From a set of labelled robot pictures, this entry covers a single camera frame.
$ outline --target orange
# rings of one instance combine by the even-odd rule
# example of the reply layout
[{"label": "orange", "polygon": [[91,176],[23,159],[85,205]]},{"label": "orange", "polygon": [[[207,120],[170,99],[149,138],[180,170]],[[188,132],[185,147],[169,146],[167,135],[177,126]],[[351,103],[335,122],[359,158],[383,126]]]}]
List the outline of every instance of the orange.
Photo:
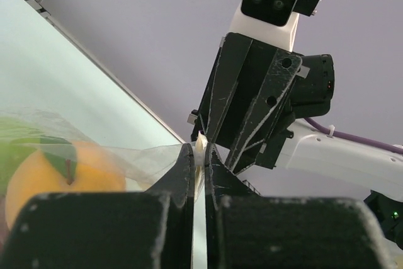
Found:
[{"label": "orange", "polygon": [[403,255],[396,256],[395,262],[397,264],[397,269],[402,269],[403,268]]},{"label": "orange", "polygon": [[11,229],[24,205],[41,193],[52,192],[122,192],[126,179],[102,147],[89,142],[72,142],[76,148],[77,166],[69,185],[41,150],[29,155],[11,177],[6,194],[6,222]]}]

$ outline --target screw hole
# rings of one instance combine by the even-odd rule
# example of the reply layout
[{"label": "screw hole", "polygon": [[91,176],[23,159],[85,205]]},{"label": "screw hole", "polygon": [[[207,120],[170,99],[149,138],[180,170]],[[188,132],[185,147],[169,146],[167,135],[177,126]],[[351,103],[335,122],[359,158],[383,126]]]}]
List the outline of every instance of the screw hole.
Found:
[{"label": "screw hole", "polygon": [[284,58],[283,61],[281,62],[281,65],[285,68],[288,69],[292,64],[292,60],[290,58]]},{"label": "screw hole", "polygon": [[266,103],[268,106],[274,107],[277,104],[277,99],[274,96],[270,96],[269,98],[267,98]]}]

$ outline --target white plastic piece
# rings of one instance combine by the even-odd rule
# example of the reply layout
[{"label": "white plastic piece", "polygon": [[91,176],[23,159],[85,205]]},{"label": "white plastic piece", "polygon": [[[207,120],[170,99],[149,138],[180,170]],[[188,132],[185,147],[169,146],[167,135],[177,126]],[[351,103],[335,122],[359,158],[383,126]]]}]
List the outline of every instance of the white plastic piece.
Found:
[{"label": "white plastic piece", "polygon": [[292,52],[295,33],[297,31],[299,14],[293,12],[285,26],[275,26],[261,20],[246,16],[239,4],[232,19],[229,32],[240,33],[250,38]]},{"label": "white plastic piece", "polygon": [[199,132],[193,152],[195,155],[195,197],[200,196],[204,185],[204,161],[208,141],[205,135]]},{"label": "white plastic piece", "polygon": [[336,127],[334,125],[329,126],[329,130],[330,130],[329,136],[328,136],[329,138],[333,138],[335,129],[336,129]]},{"label": "white plastic piece", "polygon": [[329,137],[301,120],[293,123],[276,166],[311,171],[375,190],[403,202],[403,156]]}]

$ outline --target green leaf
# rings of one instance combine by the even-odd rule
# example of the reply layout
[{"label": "green leaf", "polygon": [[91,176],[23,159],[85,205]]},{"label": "green leaf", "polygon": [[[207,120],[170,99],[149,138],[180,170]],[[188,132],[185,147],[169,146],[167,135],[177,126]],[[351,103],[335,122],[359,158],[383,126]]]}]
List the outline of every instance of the green leaf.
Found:
[{"label": "green leaf", "polygon": [[40,143],[41,145],[44,144],[42,151],[49,163],[67,181],[74,181],[77,168],[77,152],[71,142],[57,137],[42,136]]},{"label": "green leaf", "polygon": [[12,140],[11,142],[0,141],[0,194],[6,192],[8,182],[21,163],[36,151],[36,148],[32,146],[20,145],[22,141],[34,144],[39,142],[34,138]]}]

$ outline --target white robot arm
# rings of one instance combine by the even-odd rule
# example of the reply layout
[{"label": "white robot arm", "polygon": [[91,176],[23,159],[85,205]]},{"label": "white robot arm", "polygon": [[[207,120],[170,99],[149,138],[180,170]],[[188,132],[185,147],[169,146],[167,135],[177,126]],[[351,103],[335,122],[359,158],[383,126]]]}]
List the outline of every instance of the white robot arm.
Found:
[{"label": "white robot arm", "polygon": [[289,129],[294,136],[285,141],[277,167],[331,176],[403,202],[401,147],[395,146],[396,152],[391,152],[341,139],[332,133],[324,134],[303,120]]}]

